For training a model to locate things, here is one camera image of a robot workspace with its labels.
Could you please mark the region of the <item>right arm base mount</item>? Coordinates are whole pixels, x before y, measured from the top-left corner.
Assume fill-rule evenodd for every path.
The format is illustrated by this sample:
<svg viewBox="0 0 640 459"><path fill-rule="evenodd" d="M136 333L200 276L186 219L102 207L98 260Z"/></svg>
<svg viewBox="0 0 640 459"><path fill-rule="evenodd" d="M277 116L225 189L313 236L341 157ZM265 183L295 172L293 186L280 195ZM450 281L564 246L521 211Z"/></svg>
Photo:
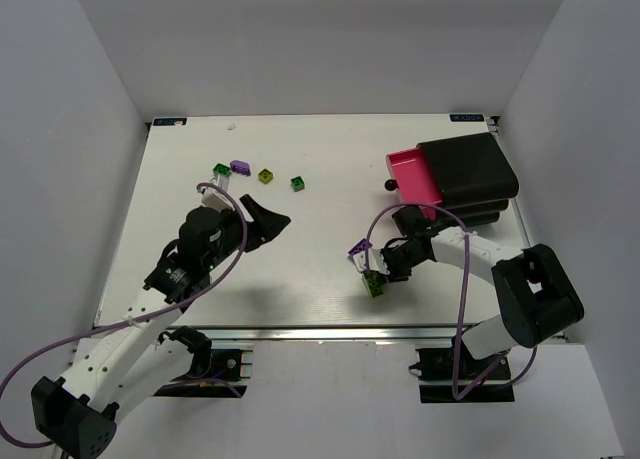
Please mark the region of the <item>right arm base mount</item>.
<svg viewBox="0 0 640 459"><path fill-rule="evenodd" d="M416 350L417 362L408 367L410 374L418 379L420 401L423 404L456 403L453 397L452 379L454 350L445 348L421 348ZM515 395L508 360L499 354L476 360L468 352L461 352L459 366L459 392L484 372L494 361L500 359L496 367L470 391L461 403L513 403Z"/></svg>

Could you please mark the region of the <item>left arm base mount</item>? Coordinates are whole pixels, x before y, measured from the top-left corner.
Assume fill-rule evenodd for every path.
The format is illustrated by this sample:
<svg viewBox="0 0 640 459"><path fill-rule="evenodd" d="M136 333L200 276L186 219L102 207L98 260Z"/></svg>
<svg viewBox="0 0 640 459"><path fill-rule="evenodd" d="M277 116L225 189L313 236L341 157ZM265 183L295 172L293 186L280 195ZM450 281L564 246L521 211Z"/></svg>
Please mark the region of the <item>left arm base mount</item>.
<svg viewBox="0 0 640 459"><path fill-rule="evenodd" d="M169 341L195 346L187 371L159 388L155 397L241 399L252 374L253 349L213 343L190 328L162 332L158 344Z"/></svg>

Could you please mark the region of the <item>purple two-by-two-long lego brick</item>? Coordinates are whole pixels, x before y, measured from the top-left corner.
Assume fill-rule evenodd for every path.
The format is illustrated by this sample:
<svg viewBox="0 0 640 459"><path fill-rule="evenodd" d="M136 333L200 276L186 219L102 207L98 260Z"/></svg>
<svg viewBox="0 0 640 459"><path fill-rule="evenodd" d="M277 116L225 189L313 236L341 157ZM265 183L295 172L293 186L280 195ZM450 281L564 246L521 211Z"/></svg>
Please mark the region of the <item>purple two-by-two-long lego brick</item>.
<svg viewBox="0 0 640 459"><path fill-rule="evenodd" d="M362 238L348 250L348 258L353 259L357 254L364 252L371 247L371 242L366 238Z"/></svg>

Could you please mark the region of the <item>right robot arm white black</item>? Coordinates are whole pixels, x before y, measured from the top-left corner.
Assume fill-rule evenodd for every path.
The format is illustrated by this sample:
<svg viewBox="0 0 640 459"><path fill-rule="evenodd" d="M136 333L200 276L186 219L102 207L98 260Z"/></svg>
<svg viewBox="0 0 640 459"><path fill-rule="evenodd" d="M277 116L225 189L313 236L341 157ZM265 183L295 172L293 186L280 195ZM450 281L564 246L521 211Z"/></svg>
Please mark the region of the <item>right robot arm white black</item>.
<svg viewBox="0 0 640 459"><path fill-rule="evenodd" d="M407 279L426 261L456 266L495 289L499 314L464 331L461 349L484 360L516 346L532 349L583 320L584 306L557 255L547 245L505 246L460 227L432 228L379 252L383 275Z"/></svg>

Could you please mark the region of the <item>lime long lego brick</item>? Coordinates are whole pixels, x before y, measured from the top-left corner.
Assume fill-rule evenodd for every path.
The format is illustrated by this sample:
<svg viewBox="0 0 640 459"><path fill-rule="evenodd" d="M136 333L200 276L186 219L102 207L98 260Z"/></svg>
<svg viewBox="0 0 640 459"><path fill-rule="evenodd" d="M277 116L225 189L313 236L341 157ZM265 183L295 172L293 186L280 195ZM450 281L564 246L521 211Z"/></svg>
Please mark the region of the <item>lime long lego brick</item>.
<svg viewBox="0 0 640 459"><path fill-rule="evenodd" d="M380 297L384 294L386 278L377 271L365 272L362 281L370 298Z"/></svg>

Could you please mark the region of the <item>purple arch lego brick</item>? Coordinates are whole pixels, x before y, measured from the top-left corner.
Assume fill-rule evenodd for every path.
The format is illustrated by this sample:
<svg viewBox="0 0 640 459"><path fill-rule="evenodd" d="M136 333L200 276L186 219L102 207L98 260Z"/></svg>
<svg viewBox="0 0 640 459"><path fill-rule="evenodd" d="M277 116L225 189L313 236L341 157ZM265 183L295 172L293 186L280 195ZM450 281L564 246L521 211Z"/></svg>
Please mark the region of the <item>purple arch lego brick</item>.
<svg viewBox="0 0 640 459"><path fill-rule="evenodd" d="M236 174L240 174L243 176L251 175L251 167L247 162L241 160L232 160L230 162L230 167L231 170Z"/></svg>

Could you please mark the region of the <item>pink top drawer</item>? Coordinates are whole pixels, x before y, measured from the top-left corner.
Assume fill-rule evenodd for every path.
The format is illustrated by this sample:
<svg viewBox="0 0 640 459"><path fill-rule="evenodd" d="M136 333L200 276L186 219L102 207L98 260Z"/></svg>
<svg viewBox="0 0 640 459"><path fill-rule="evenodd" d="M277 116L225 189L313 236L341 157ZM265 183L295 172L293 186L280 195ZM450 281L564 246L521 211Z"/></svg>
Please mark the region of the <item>pink top drawer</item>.
<svg viewBox="0 0 640 459"><path fill-rule="evenodd" d="M442 205L442 192L420 147L388 154L386 165L390 178L384 188L394 192L400 202Z"/></svg>

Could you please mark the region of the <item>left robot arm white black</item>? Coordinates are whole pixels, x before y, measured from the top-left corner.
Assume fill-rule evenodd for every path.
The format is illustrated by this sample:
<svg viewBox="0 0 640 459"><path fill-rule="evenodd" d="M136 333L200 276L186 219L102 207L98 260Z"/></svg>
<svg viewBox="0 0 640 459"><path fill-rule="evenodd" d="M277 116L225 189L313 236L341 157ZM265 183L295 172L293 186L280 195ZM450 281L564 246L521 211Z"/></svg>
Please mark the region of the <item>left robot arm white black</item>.
<svg viewBox="0 0 640 459"><path fill-rule="evenodd" d="M200 206L163 250L128 310L125 326L104 335L58 379L41 378L31 391L35 424L69 458L97 458L118 425L172 379L202 377L211 367L203 333L170 327L190 299L208 290L210 274L234 252L275 239L291 222L249 195L245 210Z"/></svg>

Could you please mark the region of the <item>black drawer cabinet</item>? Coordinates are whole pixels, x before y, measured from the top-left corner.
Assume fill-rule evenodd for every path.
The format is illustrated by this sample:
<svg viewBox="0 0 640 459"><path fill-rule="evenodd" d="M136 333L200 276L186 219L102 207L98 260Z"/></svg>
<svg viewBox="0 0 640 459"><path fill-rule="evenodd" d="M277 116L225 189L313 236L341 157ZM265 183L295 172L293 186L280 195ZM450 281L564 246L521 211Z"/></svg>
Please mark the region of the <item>black drawer cabinet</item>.
<svg viewBox="0 0 640 459"><path fill-rule="evenodd" d="M441 208L467 226L496 222L519 191L515 172L489 132L417 144L442 192Z"/></svg>

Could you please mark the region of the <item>dark green square lego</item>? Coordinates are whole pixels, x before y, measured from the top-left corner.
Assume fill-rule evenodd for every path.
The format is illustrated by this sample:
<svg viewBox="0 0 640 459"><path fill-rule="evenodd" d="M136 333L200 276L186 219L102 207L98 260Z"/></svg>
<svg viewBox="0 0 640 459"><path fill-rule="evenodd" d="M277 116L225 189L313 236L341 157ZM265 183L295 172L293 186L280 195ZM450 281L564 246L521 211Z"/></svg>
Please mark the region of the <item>dark green square lego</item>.
<svg viewBox="0 0 640 459"><path fill-rule="evenodd" d="M290 185L294 192L299 192L305 189L305 182L301 176L291 178Z"/></svg>

